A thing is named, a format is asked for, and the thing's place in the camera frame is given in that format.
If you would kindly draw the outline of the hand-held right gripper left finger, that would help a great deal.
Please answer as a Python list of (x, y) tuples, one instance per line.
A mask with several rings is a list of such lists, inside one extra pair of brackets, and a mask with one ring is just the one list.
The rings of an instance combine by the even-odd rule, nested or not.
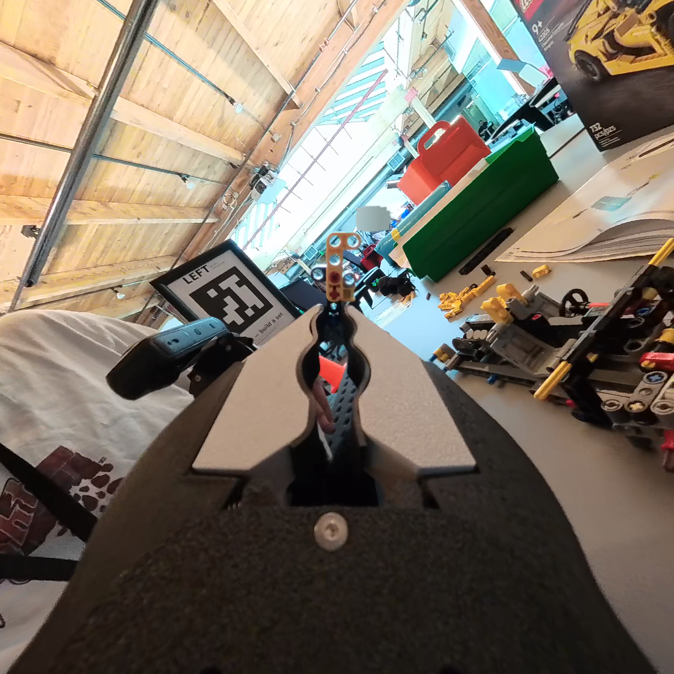
[(291, 487), (308, 499), (323, 492), (328, 456), (313, 392), (323, 310), (307, 310), (244, 360), (193, 472), (269, 483), (280, 500)]

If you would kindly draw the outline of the yellow black lego subassembly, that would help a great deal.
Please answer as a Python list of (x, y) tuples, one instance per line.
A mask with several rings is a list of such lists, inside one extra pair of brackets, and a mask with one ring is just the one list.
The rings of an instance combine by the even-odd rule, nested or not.
[(349, 304), (355, 301), (357, 276), (346, 260), (361, 246), (357, 232), (333, 232), (326, 240), (325, 262), (311, 268), (309, 278), (322, 286), (329, 305)]

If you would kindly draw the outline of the pile of yellow lego pieces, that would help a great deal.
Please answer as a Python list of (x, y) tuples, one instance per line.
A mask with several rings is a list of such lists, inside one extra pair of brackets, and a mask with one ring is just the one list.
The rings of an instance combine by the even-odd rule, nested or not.
[(475, 298), (480, 297), (495, 283), (495, 275), (487, 276), (480, 284), (471, 284), (458, 293), (445, 292), (440, 295), (438, 309), (446, 319), (459, 316), (467, 305)]

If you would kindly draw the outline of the flat black lego bar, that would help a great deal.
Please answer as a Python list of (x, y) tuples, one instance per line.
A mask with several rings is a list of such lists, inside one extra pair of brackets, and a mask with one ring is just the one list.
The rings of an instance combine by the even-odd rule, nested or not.
[(482, 263), (487, 260), (487, 258), (489, 258), (490, 255), (494, 253), (494, 251), (513, 233), (514, 230), (511, 227), (502, 229), (473, 254), (473, 256), (459, 269), (458, 274), (461, 276), (470, 274), (475, 268), (482, 265)]

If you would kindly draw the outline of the lego instruction booklet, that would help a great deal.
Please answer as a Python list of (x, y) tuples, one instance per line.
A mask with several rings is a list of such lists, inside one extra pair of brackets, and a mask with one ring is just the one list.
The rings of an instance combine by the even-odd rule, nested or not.
[(673, 133), (607, 164), (496, 260), (593, 263), (652, 256), (673, 238)]

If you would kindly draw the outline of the person's left hand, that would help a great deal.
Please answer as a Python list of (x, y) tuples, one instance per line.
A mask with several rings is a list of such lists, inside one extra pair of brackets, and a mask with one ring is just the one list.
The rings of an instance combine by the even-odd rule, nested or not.
[(314, 409), (318, 427), (326, 435), (331, 435), (335, 431), (332, 411), (324, 390), (323, 380), (318, 378), (311, 387)]

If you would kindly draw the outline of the black perforated board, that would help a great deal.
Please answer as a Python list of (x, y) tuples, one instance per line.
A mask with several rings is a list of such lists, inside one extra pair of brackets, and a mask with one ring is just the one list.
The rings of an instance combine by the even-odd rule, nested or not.
[(360, 470), (365, 464), (367, 439), (358, 411), (358, 387), (345, 369), (334, 394), (328, 395), (334, 431), (320, 432), (328, 459), (342, 468)]

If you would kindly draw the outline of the black framed marker sign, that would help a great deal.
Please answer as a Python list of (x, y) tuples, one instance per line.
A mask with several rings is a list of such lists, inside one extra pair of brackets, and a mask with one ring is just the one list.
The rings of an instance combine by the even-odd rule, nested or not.
[(217, 318), (257, 347), (301, 315), (230, 239), (150, 284), (187, 321)]

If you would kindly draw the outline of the orange red wedge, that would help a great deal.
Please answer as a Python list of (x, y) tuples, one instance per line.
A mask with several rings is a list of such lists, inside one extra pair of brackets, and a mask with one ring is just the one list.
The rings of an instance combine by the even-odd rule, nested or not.
[(319, 355), (319, 375), (330, 388), (331, 394), (336, 394), (344, 378), (347, 362), (338, 363)]

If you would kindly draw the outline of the teal rolled mat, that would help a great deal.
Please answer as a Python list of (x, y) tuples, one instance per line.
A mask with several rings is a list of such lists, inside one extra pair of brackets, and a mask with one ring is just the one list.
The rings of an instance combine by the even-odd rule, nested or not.
[(398, 245), (399, 240), (417, 224), (421, 217), (423, 217), (423, 215), (419, 207), (412, 210), (405, 218), (401, 219), (399, 223), (396, 223), (396, 226), (389, 231), (378, 244), (376, 244), (375, 252), (380, 256), (389, 259), (392, 251)]

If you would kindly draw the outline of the ceiling mounted device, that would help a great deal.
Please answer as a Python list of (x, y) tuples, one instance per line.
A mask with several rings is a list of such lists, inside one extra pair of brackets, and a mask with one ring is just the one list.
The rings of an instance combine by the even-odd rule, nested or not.
[(265, 163), (251, 175), (250, 197), (257, 204), (273, 204), (286, 183), (279, 177), (279, 171)]

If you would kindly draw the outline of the green plastic bin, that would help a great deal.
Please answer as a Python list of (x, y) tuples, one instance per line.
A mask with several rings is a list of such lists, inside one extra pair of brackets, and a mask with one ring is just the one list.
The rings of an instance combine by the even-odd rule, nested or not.
[(441, 280), (559, 180), (532, 126), (487, 162), (484, 173), (403, 244), (419, 278)]

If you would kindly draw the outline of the grey metal ceiling pipe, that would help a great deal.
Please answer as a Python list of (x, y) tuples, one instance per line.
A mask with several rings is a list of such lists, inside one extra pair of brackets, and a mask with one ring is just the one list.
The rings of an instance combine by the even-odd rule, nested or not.
[(7, 313), (19, 307), (24, 289), (39, 281), (157, 6), (158, 1), (133, 1), (130, 6)]

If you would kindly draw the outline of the white papers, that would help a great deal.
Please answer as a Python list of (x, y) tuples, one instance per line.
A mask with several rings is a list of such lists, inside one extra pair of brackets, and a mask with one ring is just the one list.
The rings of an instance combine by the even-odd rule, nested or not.
[(393, 263), (403, 268), (411, 268), (407, 255), (404, 252), (403, 244), (409, 241), (418, 231), (420, 231), (426, 224), (428, 224), (436, 215), (438, 215), (452, 200), (457, 198), (461, 192), (467, 189), (473, 181), (476, 180), (484, 171), (489, 168), (490, 164), (487, 162), (487, 158), (480, 159), (476, 165), (474, 165), (469, 172), (463, 176), (454, 187), (451, 187), (449, 191), (442, 197), (437, 199), (432, 207), (426, 210), (426, 212), (417, 217), (417, 220), (413, 223), (412, 226), (409, 226), (406, 229), (400, 239), (396, 242), (392, 251), (388, 254)]

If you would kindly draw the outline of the red carry case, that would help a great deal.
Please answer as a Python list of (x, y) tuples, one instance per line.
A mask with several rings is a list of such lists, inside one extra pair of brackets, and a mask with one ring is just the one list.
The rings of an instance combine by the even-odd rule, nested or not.
[(491, 150), (460, 115), (454, 122), (436, 122), (419, 139), (417, 152), (398, 182), (398, 189), (415, 205), (443, 182), (456, 185)]

